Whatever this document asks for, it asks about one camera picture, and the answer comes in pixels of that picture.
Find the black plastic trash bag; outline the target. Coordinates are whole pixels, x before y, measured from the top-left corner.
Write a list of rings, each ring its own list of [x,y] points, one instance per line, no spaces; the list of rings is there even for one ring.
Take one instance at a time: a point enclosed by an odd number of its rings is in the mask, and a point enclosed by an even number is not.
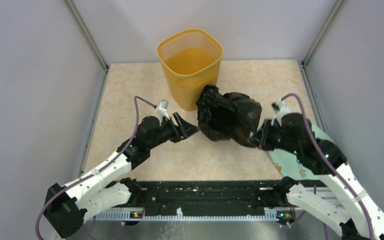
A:
[[[198,126],[208,139],[253,147],[249,137],[256,133],[263,111],[258,101],[241,92],[221,94],[217,86],[208,84],[196,105]]]

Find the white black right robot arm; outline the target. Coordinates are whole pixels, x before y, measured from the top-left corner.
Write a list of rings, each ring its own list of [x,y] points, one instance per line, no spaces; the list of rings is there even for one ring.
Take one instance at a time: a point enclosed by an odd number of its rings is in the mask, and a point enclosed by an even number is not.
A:
[[[303,113],[266,118],[248,142],[266,152],[283,150],[295,155],[340,202],[340,206],[331,204],[286,176],[274,187],[277,205],[305,210],[343,240],[384,240],[384,212],[360,184],[342,151],[332,141],[316,138]]]

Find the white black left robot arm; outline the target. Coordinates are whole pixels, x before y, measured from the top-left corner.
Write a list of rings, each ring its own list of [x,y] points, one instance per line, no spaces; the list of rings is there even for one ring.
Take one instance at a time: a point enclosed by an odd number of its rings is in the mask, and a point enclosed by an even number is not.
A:
[[[117,180],[146,161],[151,150],[168,141],[178,143],[200,128],[177,112],[162,119],[147,116],[135,128],[133,138],[123,142],[106,160],[85,175],[64,185],[48,188],[43,216],[58,235],[71,237],[92,217],[117,205],[134,207],[140,187],[130,179]]]

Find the yellow ribbed trash bin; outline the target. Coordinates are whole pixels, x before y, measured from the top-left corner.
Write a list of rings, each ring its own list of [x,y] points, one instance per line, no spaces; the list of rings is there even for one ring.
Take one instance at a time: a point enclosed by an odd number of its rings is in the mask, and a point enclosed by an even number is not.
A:
[[[195,111],[206,85],[216,85],[222,45],[200,28],[187,28],[163,40],[156,49],[169,91],[185,111]]]

